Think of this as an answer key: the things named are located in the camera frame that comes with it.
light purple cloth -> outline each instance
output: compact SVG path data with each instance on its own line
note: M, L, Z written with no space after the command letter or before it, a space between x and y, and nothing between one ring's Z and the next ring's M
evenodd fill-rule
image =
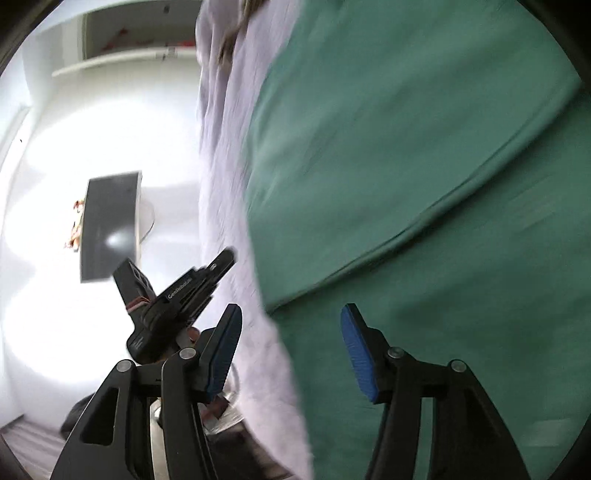
M235 355L238 408L267 452L301 480L311 480L311 452L298 407L290 360L264 313L248 236L243 193L242 142L269 66L291 35L299 0L271 0L238 37L232 65L219 66L224 34L238 23L239 0L205 1L197 20L202 66L199 99L201 263L234 247L238 263L216 290L208 309L221 315L230 302L243 311Z

television screen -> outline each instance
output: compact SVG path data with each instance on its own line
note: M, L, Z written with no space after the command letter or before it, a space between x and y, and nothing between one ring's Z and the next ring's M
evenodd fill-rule
M80 242L81 282L110 278L126 258L138 261L141 172L91 179Z

green fabric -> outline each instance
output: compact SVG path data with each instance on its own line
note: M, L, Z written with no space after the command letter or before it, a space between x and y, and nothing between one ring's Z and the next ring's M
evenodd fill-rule
M417 359L464 359L546 479L591 413L591 100L408 248L272 314L293 360L319 480L362 479L380 407L339 328L347 302ZM426 471L423 457L421 470Z
M313 0L261 90L246 199L273 308L416 235L580 80L517 0Z
M363 478L378 432L339 331L347 302L420 360L464 359L534 479L567 452L591 413L579 86L516 0L304 4L244 154L259 283L317 479Z

blue gripper pad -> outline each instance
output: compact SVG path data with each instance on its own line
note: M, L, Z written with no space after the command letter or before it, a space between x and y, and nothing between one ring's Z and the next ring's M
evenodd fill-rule
M241 333L242 310L231 303L226 307L201 356L201 360L208 363L205 392L209 401L223 390Z
M370 402L374 403L379 394L374 371L375 362L363 336L364 330L368 330L368 327L355 304L348 303L341 310L340 329L359 388Z

person's hair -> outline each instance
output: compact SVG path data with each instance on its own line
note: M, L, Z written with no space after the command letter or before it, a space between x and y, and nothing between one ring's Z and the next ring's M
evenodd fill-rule
M224 62L232 62L232 57L234 56L234 49L236 48L236 41L238 40L238 35L240 34L243 28L248 26L248 22L250 22L254 14L258 12L259 9L267 2L268 0L242 0L242 13L238 25L235 28L228 31L226 35L224 35L222 46L220 48L220 53L217 57L220 64Z

